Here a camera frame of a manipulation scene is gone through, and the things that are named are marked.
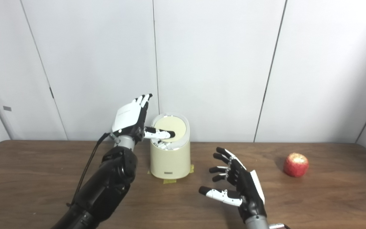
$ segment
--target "red apple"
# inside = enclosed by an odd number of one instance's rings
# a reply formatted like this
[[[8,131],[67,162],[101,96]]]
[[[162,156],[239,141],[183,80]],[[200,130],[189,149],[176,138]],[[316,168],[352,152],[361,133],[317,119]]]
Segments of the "red apple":
[[[304,155],[298,153],[289,154],[283,165],[283,171],[291,177],[303,176],[308,168],[308,159]]]

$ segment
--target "robotic hand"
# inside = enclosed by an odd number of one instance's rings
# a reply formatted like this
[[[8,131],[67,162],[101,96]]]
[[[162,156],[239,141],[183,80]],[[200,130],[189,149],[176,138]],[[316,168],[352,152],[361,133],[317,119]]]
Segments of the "robotic hand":
[[[142,95],[118,110],[112,126],[111,137],[114,140],[124,135],[132,137],[137,143],[143,138],[168,139],[175,136],[173,131],[145,127],[146,111],[151,97],[152,94]]]
[[[133,150],[136,143],[144,137],[165,139],[174,136],[173,131],[144,127],[151,96],[140,96],[118,110],[112,132],[103,134],[87,162],[73,201],[68,204],[69,210],[52,229],[98,227],[112,215],[135,179],[138,159]],[[115,140],[114,148],[103,156],[99,169],[80,189],[99,144],[108,136]]]
[[[287,228],[284,224],[268,225],[265,211],[265,197],[255,170],[248,172],[241,161],[226,149],[217,147],[213,154],[228,166],[210,168],[210,173],[220,172],[212,178],[214,182],[227,180],[236,187],[236,191],[212,189],[201,186],[199,193],[225,204],[237,206],[247,229]]]

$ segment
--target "black fingertip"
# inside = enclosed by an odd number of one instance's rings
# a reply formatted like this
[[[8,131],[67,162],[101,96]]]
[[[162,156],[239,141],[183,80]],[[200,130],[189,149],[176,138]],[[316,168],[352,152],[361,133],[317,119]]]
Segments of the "black fingertip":
[[[202,195],[206,195],[212,188],[201,186],[199,188],[199,193]]]
[[[228,162],[230,162],[230,160],[228,158],[226,158],[225,156],[218,154],[218,153],[213,153],[213,158],[221,160],[226,164],[228,164]]]
[[[216,175],[215,177],[212,178],[213,182],[221,181],[224,179],[225,179],[224,175]]]
[[[209,168],[209,172],[215,173],[215,172],[218,172],[218,169],[217,169],[217,167],[212,167],[212,168]]]
[[[209,168],[209,172],[210,173],[216,173],[216,172],[225,172],[227,169],[225,168],[219,168],[219,167],[212,167],[212,168]]]
[[[231,157],[231,155],[224,148],[217,147],[215,150],[218,153],[221,153],[222,155],[226,156],[227,158],[230,158]]]
[[[215,150],[221,154],[225,153],[225,149],[221,147],[217,147]]]
[[[176,136],[174,131],[167,130],[167,132],[170,134],[170,138],[174,138],[174,136]]]

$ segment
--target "black cable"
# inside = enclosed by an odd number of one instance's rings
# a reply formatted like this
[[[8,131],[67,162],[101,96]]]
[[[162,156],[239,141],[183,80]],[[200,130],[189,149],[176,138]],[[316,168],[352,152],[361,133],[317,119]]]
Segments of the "black cable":
[[[81,188],[81,185],[83,184],[83,179],[84,179],[84,176],[85,174],[87,173],[87,170],[88,170],[88,167],[90,166],[90,163],[91,161],[93,160],[94,158],[94,155],[96,154],[96,151],[98,149],[98,146],[103,142],[104,139],[106,139],[108,136],[110,135],[110,133],[104,133],[103,136],[101,136],[101,138],[97,141],[96,143],[96,146],[94,147],[93,149],[93,152],[91,152],[91,155],[90,155],[90,158],[88,159],[87,161],[87,165],[85,165],[84,167],[84,170],[83,170],[83,173],[81,174],[81,177],[80,177],[80,180],[78,182],[78,185],[77,185],[77,188],[76,188],[76,191],[74,193],[74,196],[73,196],[73,199],[71,201],[71,204],[70,205],[73,205],[74,204],[74,201],[76,199],[76,194],[80,191],[80,188]]]

